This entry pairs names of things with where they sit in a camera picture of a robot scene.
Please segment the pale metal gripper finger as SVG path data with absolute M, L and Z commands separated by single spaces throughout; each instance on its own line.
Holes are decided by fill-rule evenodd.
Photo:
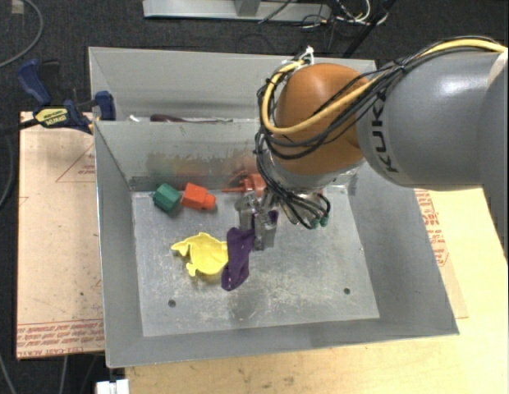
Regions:
M 234 208 L 239 217 L 239 228 L 248 231 L 253 228 L 253 216 L 256 212 L 257 197 L 255 193 L 245 193 L 235 203 Z
M 255 215 L 253 224 L 254 249 L 261 251 L 273 248 L 277 231 L 277 215 Z

